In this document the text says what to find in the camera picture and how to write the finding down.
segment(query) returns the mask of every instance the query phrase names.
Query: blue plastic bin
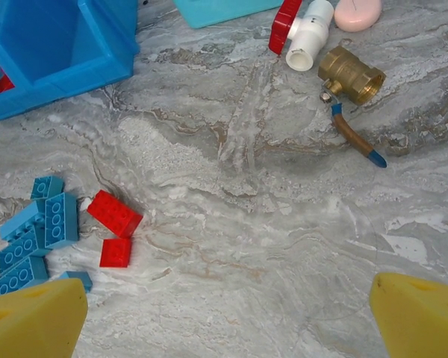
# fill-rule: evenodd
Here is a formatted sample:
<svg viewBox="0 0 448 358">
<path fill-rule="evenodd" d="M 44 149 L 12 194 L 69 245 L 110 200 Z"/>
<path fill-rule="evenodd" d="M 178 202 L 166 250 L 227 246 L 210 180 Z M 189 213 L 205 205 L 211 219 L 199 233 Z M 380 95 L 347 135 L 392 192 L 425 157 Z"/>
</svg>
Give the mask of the blue plastic bin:
<svg viewBox="0 0 448 358">
<path fill-rule="evenodd" d="M 204 28 L 279 7 L 283 0 L 173 0 L 191 28 Z"/>
<path fill-rule="evenodd" d="M 0 119 L 132 76 L 136 0 L 0 0 Z"/>
</svg>

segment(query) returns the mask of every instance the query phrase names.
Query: marble countertop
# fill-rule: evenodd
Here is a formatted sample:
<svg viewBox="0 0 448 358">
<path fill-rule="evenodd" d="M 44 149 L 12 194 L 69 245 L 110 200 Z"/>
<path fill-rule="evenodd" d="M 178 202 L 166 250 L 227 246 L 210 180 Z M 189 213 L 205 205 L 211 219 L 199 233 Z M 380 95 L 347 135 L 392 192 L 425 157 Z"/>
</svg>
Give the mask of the marble countertop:
<svg viewBox="0 0 448 358">
<path fill-rule="evenodd" d="M 375 273 L 448 283 L 448 0 L 384 1 L 319 56 L 341 44 L 386 73 L 344 102 L 385 170 L 337 135 L 317 69 L 267 49 L 275 13 L 192 30 L 151 0 L 133 78 L 0 122 L 0 225 L 35 177 L 79 197 L 80 242 L 47 256 L 94 282 L 75 358 L 386 357 Z M 145 215 L 127 269 L 99 268 L 99 189 Z"/>
</svg>

